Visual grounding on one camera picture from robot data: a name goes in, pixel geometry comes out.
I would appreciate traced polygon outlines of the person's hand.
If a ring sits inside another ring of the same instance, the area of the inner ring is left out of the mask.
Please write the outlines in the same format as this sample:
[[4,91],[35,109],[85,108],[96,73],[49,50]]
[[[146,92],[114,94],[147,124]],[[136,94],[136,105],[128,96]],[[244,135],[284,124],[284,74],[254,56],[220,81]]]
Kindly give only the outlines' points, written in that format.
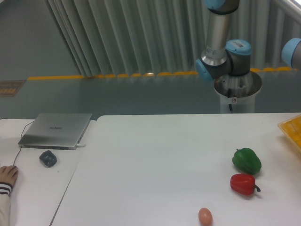
[[0,167],[0,182],[14,186],[18,177],[18,167],[14,165]]

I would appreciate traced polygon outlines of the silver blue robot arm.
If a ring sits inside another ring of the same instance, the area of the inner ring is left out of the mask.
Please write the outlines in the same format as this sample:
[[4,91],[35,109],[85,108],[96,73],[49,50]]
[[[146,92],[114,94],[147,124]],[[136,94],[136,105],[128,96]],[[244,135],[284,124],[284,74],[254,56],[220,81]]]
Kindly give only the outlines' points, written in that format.
[[195,61],[199,76],[212,81],[239,77],[252,66],[284,62],[301,68],[299,0],[206,0],[209,24],[205,49]]

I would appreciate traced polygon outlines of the striped cuff sleeve forearm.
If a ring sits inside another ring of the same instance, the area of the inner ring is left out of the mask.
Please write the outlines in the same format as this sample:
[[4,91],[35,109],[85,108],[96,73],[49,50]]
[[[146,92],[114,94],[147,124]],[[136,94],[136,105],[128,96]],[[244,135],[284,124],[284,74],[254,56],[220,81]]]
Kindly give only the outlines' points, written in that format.
[[12,186],[8,183],[0,183],[0,225],[10,225],[10,193]]

